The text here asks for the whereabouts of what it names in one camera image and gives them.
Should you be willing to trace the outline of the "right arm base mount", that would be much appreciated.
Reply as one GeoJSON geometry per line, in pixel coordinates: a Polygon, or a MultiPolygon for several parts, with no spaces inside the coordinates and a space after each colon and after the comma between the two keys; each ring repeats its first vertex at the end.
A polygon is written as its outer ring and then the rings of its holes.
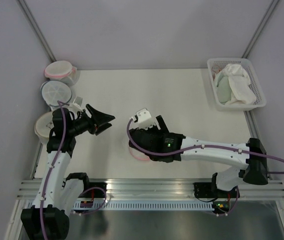
{"type": "Polygon", "coordinates": [[[194,187],[194,197],[200,200],[203,199],[227,199],[236,198],[237,188],[232,188],[231,191],[225,191],[212,187],[210,182],[195,182],[194,187]]]}

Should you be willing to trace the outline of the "pink-zip white laundry bag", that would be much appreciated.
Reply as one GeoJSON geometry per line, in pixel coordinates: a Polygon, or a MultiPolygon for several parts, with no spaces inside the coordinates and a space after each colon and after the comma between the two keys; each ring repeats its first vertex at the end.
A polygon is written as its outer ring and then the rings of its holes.
{"type": "Polygon", "coordinates": [[[138,161],[144,161],[144,162],[150,161],[150,158],[148,156],[146,156],[144,153],[139,152],[138,150],[132,148],[129,144],[128,144],[128,151],[129,151],[130,155],[138,161]]]}

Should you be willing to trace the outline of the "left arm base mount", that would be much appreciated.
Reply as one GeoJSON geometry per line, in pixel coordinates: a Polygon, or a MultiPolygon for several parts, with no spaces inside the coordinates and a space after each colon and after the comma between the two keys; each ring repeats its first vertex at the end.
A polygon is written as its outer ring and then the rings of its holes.
{"type": "Polygon", "coordinates": [[[102,190],[97,189],[97,188],[101,188],[103,189],[105,192],[107,192],[107,183],[105,182],[91,182],[89,184],[88,189],[90,188],[94,188],[90,191],[87,191],[86,193],[82,193],[79,197],[80,198],[104,198],[104,193],[102,192],[102,190]]]}

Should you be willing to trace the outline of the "white bra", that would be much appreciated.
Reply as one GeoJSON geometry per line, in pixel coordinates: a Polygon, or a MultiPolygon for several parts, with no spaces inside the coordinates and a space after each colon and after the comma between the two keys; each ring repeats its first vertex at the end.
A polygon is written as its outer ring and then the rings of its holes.
{"type": "Polygon", "coordinates": [[[251,105],[256,101],[257,98],[250,89],[251,80],[248,73],[240,64],[226,65],[223,73],[229,76],[229,84],[232,89],[232,98],[225,105],[251,105]]]}

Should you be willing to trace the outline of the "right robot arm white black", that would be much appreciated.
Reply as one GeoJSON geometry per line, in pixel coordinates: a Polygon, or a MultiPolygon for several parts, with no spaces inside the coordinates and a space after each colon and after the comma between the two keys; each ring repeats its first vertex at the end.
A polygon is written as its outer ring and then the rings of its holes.
{"type": "Polygon", "coordinates": [[[210,192],[220,198],[242,183],[268,184],[266,150],[258,138],[247,143],[229,144],[199,140],[170,132],[159,115],[142,119],[134,116],[127,127],[129,146],[144,153],[154,162],[207,161],[228,165],[229,168],[212,176],[210,192]]]}

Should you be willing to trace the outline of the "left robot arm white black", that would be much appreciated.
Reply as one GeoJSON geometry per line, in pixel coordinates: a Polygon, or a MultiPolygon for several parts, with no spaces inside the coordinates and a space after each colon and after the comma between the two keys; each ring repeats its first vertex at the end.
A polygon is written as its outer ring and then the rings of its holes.
{"type": "Polygon", "coordinates": [[[80,198],[90,195],[89,177],[84,172],[65,176],[76,145],[85,132],[99,135],[110,128],[115,116],[87,104],[72,113],[65,104],[52,112],[53,127],[46,145],[47,161],[38,193],[31,207],[23,209],[20,219],[31,240],[64,240],[69,232],[69,215],[80,198]]]}

